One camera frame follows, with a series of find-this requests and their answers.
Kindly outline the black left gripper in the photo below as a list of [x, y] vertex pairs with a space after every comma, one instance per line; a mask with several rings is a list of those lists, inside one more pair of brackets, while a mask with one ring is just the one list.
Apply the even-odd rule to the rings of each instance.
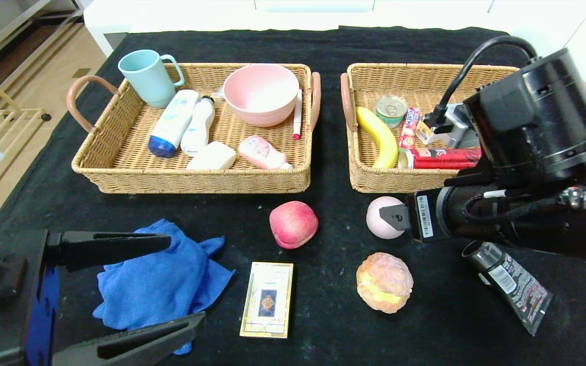
[[169, 235], [139, 232], [21, 232], [0, 250], [0, 365], [155, 365], [193, 341], [200, 311], [169, 322], [92, 339], [53, 355], [59, 275], [168, 249]]

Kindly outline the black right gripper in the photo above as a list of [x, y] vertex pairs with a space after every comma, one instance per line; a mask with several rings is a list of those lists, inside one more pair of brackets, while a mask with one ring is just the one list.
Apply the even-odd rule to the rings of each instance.
[[379, 216], [395, 231], [411, 229], [414, 239], [428, 243], [452, 238], [491, 239], [491, 225], [468, 222], [465, 202], [479, 194], [479, 186], [446, 186], [408, 194], [406, 204], [384, 206]]

